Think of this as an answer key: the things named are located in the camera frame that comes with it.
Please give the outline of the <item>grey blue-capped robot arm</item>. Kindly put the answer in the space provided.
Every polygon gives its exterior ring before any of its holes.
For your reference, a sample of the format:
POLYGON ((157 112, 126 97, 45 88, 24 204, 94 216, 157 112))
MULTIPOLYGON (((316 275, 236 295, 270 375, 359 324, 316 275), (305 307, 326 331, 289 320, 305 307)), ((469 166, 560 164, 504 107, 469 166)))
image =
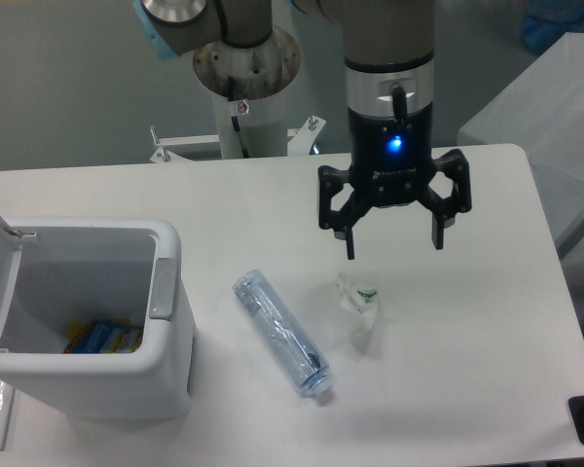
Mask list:
MULTIPOLYGON (((268 1, 136 1, 147 38, 163 58, 190 54, 215 103, 226 159, 287 154, 281 97, 297 77, 300 50, 276 26, 268 1)), ((431 212, 432 242, 471 209, 460 150, 431 155, 435 5, 431 1, 299 1, 296 8, 343 34, 351 163, 323 165, 318 224, 346 244, 373 208, 418 202, 431 212)))

